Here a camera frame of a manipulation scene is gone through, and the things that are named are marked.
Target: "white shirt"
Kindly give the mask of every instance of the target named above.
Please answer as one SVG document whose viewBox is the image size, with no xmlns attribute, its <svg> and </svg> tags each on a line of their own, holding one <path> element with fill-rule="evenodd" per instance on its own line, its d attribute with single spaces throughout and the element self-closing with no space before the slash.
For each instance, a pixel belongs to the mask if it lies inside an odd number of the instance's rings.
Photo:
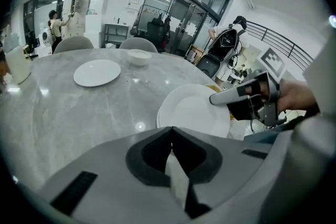
<svg viewBox="0 0 336 224">
<path fill-rule="evenodd" d="M 64 26 L 67 24 L 68 21 L 61 21 L 61 20 L 50 20 L 51 25 L 51 33 L 53 33 L 56 37 L 61 37 L 61 33 L 59 31 L 60 26 Z"/>
<path fill-rule="evenodd" d="M 223 32 L 225 29 L 227 29 L 228 26 L 224 26 L 224 25 L 219 25 L 219 26 L 215 26 L 214 30 L 215 30 L 215 37 L 217 37 L 221 32 Z M 243 27 L 240 24 L 236 24 L 236 25 L 232 25 L 232 29 L 237 30 L 237 33 L 241 30 L 243 30 Z M 242 33 L 239 36 L 239 43 L 237 46 L 237 51 L 241 51 L 241 46 L 243 46 L 243 48 L 247 48 L 249 47 L 249 43 L 248 43 L 248 33 Z"/>
<path fill-rule="evenodd" d="M 222 31 L 224 31 L 227 28 L 228 28 L 228 26 L 224 26 L 224 25 L 215 26 L 214 27 L 215 37 L 217 37 Z M 240 24 L 232 25 L 232 28 L 237 30 L 237 33 L 239 31 L 243 30 L 243 27 Z M 237 46 L 237 51 L 238 52 L 241 51 L 241 47 L 243 47 L 243 48 L 249 47 L 247 32 L 242 33 L 239 36 L 239 41 L 240 42 L 238 43 L 238 46 Z M 220 68 L 219 68 L 217 74 L 216 74 L 216 77 L 219 78 L 222 81 L 226 81 L 231 73 L 232 73 L 232 70 L 228 68 L 227 62 L 223 61 L 222 64 L 220 65 Z"/>
</svg>

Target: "gray marble tabletop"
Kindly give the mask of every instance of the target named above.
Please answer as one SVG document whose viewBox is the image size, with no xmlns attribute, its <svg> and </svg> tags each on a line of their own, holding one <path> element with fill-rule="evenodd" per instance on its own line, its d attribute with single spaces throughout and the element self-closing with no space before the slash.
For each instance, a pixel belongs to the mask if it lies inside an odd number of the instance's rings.
<svg viewBox="0 0 336 224">
<path fill-rule="evenodd" d="M 87 49 L 36 59 L 31 75 L 0 97 L 0 142 L 10 172 L 33 190 L 94 146 L 156 126 L 166 96 L 186 84 L 214 84 L 188 61 L 152 54 L 147 66 L 122 49 Z M 84 88 L 73 80 L 83 63 L 110 59 L 112 82 Z"/>
</svg>

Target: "white plate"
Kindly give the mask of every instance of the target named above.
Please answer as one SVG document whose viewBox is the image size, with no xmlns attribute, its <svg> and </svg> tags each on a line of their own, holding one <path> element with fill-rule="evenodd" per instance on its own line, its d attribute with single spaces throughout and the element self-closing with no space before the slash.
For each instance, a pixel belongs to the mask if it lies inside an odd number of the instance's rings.
<svg viewBox="0 0 336 224">
<path fill-rule="evenodd" d="M 158 112 L 160 127 L 185 127 L 202 133 L 226 137 L 230 129 L 227 105 L 212 105 L 209 96 L 216 93 L 203 85 L 185 85 L 172 91 Z"/>
<path fill-rule="evenodd" d="M 114 80 L 120 74 L 120 66 L 110 60 L 94 60 L 82 64 L 75 71 L 74 81 L 85 87 L 95 87 Z"/>
<path fill-rule="evenodd" d="M 158 114 L 156 115 L 156 128 L 161 128 L 161 125 L 160 125 L 160 110 L 161 108 L 159 108 L 159 111 L 158 111 Z"/>
</svg>

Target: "doorway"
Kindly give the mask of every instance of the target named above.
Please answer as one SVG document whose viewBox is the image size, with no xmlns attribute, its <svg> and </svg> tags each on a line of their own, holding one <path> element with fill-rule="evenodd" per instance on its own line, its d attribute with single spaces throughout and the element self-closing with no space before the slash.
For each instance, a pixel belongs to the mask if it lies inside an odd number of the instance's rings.
<svg viewBox="0 0 336 224">
<path fill-rule="evenodd" d="M 170 42 L 165 50 L 184 57 L 204 23 L 206 12 L 190 0 L 174 0 L 169 12 Z"/>
</svg>

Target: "metal railing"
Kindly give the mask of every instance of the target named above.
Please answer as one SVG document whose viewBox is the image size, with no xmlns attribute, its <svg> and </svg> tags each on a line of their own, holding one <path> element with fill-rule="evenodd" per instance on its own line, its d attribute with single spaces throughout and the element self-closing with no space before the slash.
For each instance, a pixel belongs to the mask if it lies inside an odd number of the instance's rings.
<svg viewBox="0 0 336 224">
<path fill-rule="evenodd" d="M 246 31 L 251 36 L 282 52 L 303 71 L 313 61 L 313 58 L 293 41 L 265 26 L 247 21 Z"/>
</svg>

